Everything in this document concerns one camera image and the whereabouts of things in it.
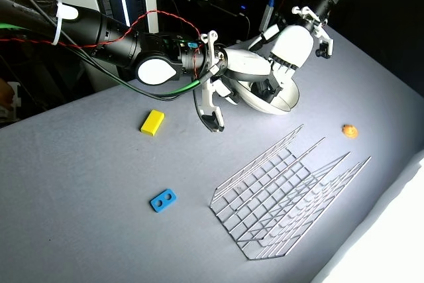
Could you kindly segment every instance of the blue block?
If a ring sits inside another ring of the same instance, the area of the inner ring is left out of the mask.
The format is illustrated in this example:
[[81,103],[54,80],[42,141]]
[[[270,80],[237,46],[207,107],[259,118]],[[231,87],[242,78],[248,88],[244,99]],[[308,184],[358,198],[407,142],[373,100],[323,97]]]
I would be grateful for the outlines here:
[[167,189],[160,195],[150,200],[150,204],[156,212],[161,212],[176,200],[177,196],[175,193],[171,189]]

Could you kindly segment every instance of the yellow sponge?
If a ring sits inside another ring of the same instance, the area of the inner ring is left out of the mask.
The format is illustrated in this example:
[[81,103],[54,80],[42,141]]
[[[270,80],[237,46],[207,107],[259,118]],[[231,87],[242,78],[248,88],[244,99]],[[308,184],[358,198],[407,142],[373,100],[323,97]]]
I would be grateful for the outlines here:
[[141,127],[141,132],[154,136],[161,122],[164,120],[165,114],[153,109]]

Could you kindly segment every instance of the human hand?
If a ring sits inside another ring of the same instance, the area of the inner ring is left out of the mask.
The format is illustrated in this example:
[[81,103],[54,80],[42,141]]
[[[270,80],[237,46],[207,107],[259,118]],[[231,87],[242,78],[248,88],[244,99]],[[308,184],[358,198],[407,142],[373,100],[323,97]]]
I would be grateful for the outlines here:
[[13,91],[13,88],[0,78],[0,106],[3,106],[4,108],[11,111],[13,96],[15,96],[15,91]]

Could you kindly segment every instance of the tabletop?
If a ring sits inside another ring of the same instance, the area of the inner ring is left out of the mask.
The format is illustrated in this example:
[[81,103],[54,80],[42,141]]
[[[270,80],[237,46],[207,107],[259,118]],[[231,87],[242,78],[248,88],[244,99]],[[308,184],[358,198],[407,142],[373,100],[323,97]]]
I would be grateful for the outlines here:
[[[210,133],[190,94],[113,87],[1,129],[0,281],[310,282],[424,146],[424,99],[329,33],[333,57],[295,73],[300,100],[284,116],[222,99],[225,130]],[[139,131],[151,109],[166,114],[155,137]],[[209,209],[213,192],[302,124],[293,152],[326,137],[310,165],[372,160],[288,256],[247,260]],[[156,213],[149,201],[167,188],[178,198]]]

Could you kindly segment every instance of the orange object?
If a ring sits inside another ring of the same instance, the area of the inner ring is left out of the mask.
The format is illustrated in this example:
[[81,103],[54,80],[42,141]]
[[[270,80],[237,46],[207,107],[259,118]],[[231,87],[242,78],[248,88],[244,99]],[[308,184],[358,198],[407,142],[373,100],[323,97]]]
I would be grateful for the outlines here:
[[358,137],[358,129],[353,125],[344,125],[342,131],[350,139]]

